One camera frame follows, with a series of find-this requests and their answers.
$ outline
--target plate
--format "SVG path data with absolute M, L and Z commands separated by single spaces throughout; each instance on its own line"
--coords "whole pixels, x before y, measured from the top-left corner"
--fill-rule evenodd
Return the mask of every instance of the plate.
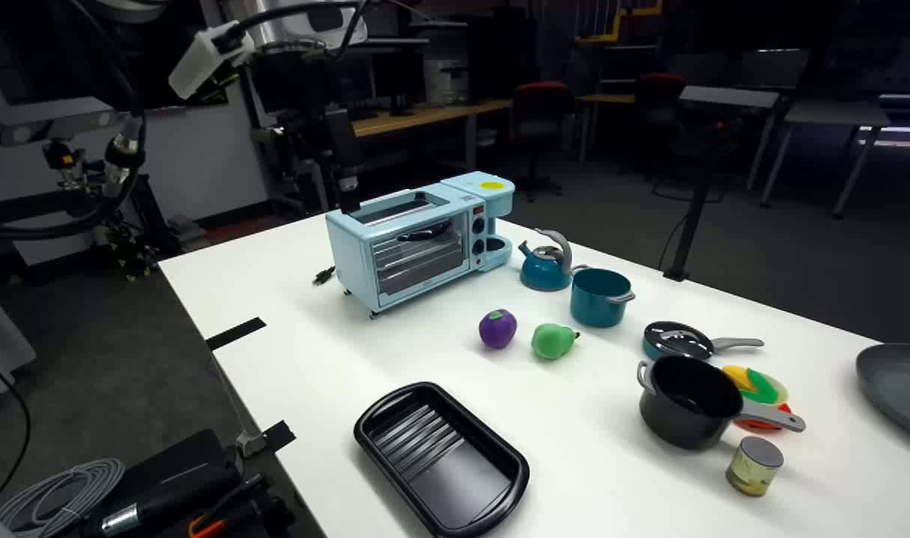
M 857 356 L 857 375 L 876 408 L 910 432 L 910 344 L 866 348 Z

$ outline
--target toaster oven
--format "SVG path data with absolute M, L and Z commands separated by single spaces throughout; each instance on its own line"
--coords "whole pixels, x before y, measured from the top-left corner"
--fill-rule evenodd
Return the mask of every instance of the toaster oven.
M 335 275 L 373 314 L 512 255 L 495 219 L 512 212 L 514 185 L 468 173 L 330 211 L 326 227 Z

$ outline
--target red chair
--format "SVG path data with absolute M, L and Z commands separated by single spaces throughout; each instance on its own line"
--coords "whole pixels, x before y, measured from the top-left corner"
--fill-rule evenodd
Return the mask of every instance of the red chair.
M 550 191 L 559 197 L 561 186 L 547 176 L 538 175 L 538 157 L 557 149 L 561 142 L 564 118 L 574 112 L 575 98 L 568 86 L 557 82 L 536 82 L 516 88 L 512 97 L 512 141 L 527 154 L 527 176 L 516 178 L 518 191 L 530 202 L 538 191 Z

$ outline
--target pan handle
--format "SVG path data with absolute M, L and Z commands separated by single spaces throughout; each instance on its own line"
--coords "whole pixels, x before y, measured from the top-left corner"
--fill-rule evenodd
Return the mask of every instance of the pan handle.
M 711 344 L 714 345 L 714 350 L 727 350 L 728 347 L 735 347 L 735 345 L 753 345 L 753 347 L 761 347 L 764 344 L 763 340 L 757 340 L 756 338 L 712 338 Z
M 647 392 L 657 395 L 654 384 L 651 383 L 651 367 L 653 367 L 653 365 L 654 361 L 640 361 L 640 363 L 637 363 L 637 382 L 640 383 Z
M 807 429 L 807 423 L 803 418 L 748 399 L 745 399 L 741 413 L 734 420 L 758 420 L 792 432 L 803 432 Z

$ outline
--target pot handle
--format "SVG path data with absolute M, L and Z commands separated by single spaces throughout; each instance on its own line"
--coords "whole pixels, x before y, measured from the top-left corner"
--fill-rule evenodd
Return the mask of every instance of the pot handle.
M 636 297 L 636 295 L 633 293 L 633 291 L 629 291 L 625 294 L 619 295 L 618 297 L 605 297 L 604 299 L 607 300 L 608 303 L 623 304 L 627 303 L 629 300 L 633 300 L 634 297 Z
M 651 367 L 653 367 L 653 365 L 654 361 L 640 361 L 640 363 L 637 363 L 637 382 L 640 383 L 647 392 L 657 395 L 654 384 L 651 383 Z
M 807 429 L 807 423 L 803 418 L 793 415 L 793 413 L 779 411 L 772 406 L 749 401 L 749 399 L 745 399 L 741 413 L 734 420 L 758 420 L 792 432 L 803 432 Z
M 763 340 L 757 340 L 756 338 L 712 338 L 711 344 L 714 345 L 714 350 L 727 350 L 728 347 L 736 347 L 736 345 L 753 345 L 753 347 L 762 347 L 764 344 Z

